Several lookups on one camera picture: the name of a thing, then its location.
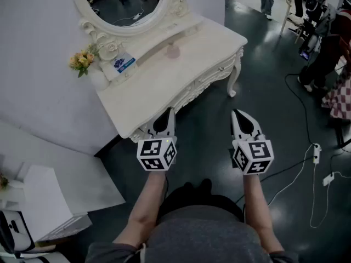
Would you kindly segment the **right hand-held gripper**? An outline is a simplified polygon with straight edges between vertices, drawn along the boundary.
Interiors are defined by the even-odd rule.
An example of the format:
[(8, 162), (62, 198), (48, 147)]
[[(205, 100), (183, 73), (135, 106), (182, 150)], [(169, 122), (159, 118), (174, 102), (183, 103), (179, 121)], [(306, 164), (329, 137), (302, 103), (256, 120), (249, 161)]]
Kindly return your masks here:
[(264, 174), (274, 160), (271, 141), (265, 138), (258, 122), (244, 111), (231, 111), (233, 160), (243, 175)]

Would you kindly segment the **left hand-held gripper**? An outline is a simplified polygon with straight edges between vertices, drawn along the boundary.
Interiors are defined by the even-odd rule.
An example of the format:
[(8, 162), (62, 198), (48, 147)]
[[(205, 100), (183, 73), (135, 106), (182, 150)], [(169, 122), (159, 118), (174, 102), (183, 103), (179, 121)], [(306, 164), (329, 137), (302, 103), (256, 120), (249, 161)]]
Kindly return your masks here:
[(176, 162), (176, 113), (168, 107), (138, 141), (137, 159), (145, 171), (168, 171)]

